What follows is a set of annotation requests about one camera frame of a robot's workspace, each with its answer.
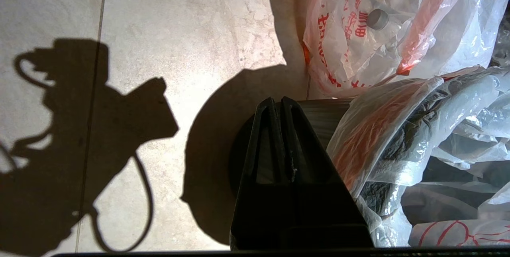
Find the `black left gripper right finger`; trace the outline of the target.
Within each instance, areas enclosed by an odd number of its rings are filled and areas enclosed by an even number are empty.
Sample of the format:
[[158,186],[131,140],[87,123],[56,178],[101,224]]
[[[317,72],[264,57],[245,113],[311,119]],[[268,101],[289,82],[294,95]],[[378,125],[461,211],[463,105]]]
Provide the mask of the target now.
[[287,248],[372,248],[367,223],[298,102],[283,97],[282,133],[291,166],[294,224]]

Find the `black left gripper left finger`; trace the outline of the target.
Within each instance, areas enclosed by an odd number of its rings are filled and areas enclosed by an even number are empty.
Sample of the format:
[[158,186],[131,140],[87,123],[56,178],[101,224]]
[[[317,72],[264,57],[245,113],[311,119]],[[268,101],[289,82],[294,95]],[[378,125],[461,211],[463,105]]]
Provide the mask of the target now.
[[256,108],[235,198],[231,249],[279,249],[291,210],[281,122],[273,98]]

